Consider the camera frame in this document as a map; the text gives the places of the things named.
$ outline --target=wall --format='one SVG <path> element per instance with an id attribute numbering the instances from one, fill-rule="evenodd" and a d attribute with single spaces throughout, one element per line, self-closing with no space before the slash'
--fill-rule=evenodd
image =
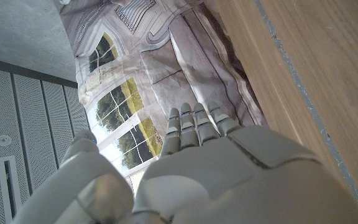
<path id="1" fill-rule="evenodd" d="M 88 121 L 76 88 L 0 70 L 0 136 L 8 136 L 0 146 L 0 223 L 58 169 L 81 129 Z"/>

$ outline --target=wooden surface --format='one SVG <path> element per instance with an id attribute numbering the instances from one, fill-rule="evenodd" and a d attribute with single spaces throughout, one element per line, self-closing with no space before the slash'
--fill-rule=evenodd
<path id="1" fill-rule="evenodd" d="M 261 2 L 358 188 L 358 1 Z M 269 126 L 312 149 L 341 178 L 255 2 L 216 4 Z"/>

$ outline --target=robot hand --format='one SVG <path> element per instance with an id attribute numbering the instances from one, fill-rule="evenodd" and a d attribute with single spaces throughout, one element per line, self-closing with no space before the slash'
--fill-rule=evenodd
<path id="1" fill-rule="evenodd" d="M 349 191 L 311 151 L 239 126 L 216 103 L 208 109 L 212 119 L 199 103 L 171 110 L 161 158 L 135 200 L 94 135 L 77 134 L 13 223 L 358 223 Z"/>
<path id="2" fill-rule="evenodd" d="M 358 206 L 297 142 L 216 103 L 172 108 L 161 158 L 124 223 L 358 223 Z"/>

